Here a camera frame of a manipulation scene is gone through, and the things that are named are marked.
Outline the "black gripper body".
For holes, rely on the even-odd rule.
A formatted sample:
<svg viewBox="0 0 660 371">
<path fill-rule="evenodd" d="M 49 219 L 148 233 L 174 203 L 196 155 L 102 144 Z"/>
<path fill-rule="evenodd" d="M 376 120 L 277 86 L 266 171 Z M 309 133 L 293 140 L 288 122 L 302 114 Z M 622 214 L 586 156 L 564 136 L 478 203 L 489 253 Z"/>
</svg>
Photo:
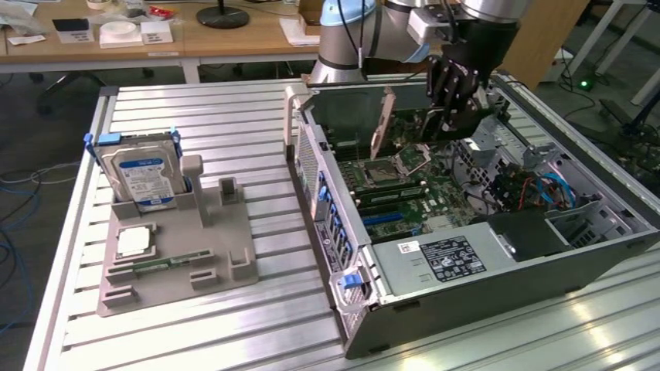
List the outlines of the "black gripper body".
<svg viewBox="0 0 660 371">
<path fill-rule="evenodd" d="M 516 37 L 516 22 L 458 21 L 453 30 L 456 41 L 441 48 L 442 66 L 456 66 L 460 72 L 477 72 L 480 83 L 486 83 Z"/>
</svg>

